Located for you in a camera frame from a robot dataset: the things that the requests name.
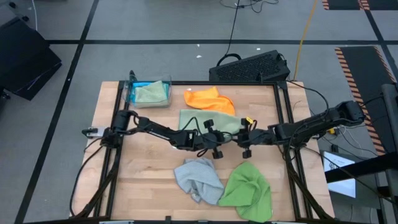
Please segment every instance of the wooden table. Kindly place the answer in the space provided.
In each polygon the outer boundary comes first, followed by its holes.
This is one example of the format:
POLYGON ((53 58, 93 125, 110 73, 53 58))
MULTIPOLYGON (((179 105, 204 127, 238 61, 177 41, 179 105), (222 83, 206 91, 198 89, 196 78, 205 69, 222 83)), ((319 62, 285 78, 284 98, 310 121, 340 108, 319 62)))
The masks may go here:
MULTIPOLYGON (((103 82, 99 93, 93 126, 109 126, 113 113, 118 83, 103 82)), ((190 109, 184 102, 183 93, 187 88, 192 91, 204 90, 211 86, 174 85, 172 88, 172 105, 162 109, 135 109, 140 116, 173 129, 178 128, 180 109, 190 109)), ((290 103, 294 106, 294 120, 310 116, 305 91, 289 83, 290 103)), ((220 94, 228 96, 234 103, 237 117, 250 117, 258 120, 257 128, 266 129, 270 124, 277 124, 278 116, 275 98, 271 86, 217 86, 220 94)), ((280 91, 282 107, 285 111, 283 94, 280 91)), ((99 146, 94 143, 87 149, 84 160, 99 146)), ((318 150, 315 140, 308 147, 318 150)), ((236 143, 222 145, 224 158, 213 160, 218 176, 226 184, 230 173, 243 161, 242 149, 236 143)), ((285 162, 276 146, 252 146, 252 158, 247 159, 254 164, 269 181, 272 191, 272 220, 293 221, 294 210, 290 194, 285 162)), ((100 179, 104 160, 103 149, 87 163, 81 173, 73 209, 79 212, 93 196, 100 179)), ((323 172, 320 156, 301 150, 302 162, 309 191, 325 211, 334 216, 329 191, 323 172)), ((212 159, 211 153, 205 155, 212 159)), ((113 203, 112 219, 129 220, 164 220, 171 216, 172 220, 242 220, 234 207, 217 207, 205 202, 195 203, 175 182, 173 170, 183 164, 186 158, 196 158, 196 153, 173 149, 167 141, 150 134, 138 133, 124 137, 123 151, 119 166, 118 182, 113 203)), ((305 217, 302 194, 297 188, 301 216, 305 217)), ((101 214, 107 202, 108 193, 104 194, 101 214)))

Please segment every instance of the yellow label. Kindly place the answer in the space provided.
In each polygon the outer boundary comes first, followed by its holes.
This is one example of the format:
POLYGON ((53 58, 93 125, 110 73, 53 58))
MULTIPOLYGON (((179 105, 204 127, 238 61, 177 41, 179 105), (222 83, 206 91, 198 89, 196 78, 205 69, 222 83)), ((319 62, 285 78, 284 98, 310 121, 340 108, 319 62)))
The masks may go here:
POLYGON ((246 121, 248 121, 250 124, 252 124, 254 121, 251 119, 251 118, 249 118, 249 117, 246 117, 246 121))

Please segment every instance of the floor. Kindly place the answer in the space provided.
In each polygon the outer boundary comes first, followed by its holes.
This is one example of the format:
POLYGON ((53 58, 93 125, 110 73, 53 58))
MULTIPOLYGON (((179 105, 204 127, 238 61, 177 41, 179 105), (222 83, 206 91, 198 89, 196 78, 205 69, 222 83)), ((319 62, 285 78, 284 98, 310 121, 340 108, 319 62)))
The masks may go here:
MULTIPOLYGON (((34 28, 31 1, 15 2, 34 28)), ((234 2, 224 0, 232 6, 234 2)), ((278 50, 293 72, 312 4, 312 0, 280 0, 276 5, 265 4, 260 14, 240 9, 233 39, 244 41, 233 44, 230 52, 248 57, 278 50)), ((37 158, 46 149, 30 204, 22 212, 25 217, 19 218, 37 222, 68 217, 68 201, 86 144, 80 131, 91 124, 102 81, 126 79, 130 70, 139 79, 169 74, 173 80, 207 80, 208 69, 226 52, 234 17, 234 10, 217 0, 36 0, 35 7, 38 31, 52 43, 50 48, 63 65, 32 101, 12 96, 1 111, 0 220, 5 224, 15 222, 37 158)), ((298 80, 325 95, 332 106, 352 99, 335 47, 353 44, 346 40, 363 40, 385 53, 380 44, 387 44, 398 60, 398 12, 371 14, 387 41, 380 42, 364 11, 327 11, 318 1, 307 40, 324 41, 303 46, 298 80)), ((307 97, 315 113, 325 109, 316 94, 308 91, 307 97)), ((365 128, 350 131, 363 148, 374 151, 365 128)), ((333 142, 358 156, 373 156, 342 138, 333 142)), ((319 141, 319 146, 330 147, 325 141, 319 141)), ((339 219, 350 220, 351 205, 337 200, 333 205, 339 219)), ((354 207, 352 221, 377 223, 376 211, 354 207)))

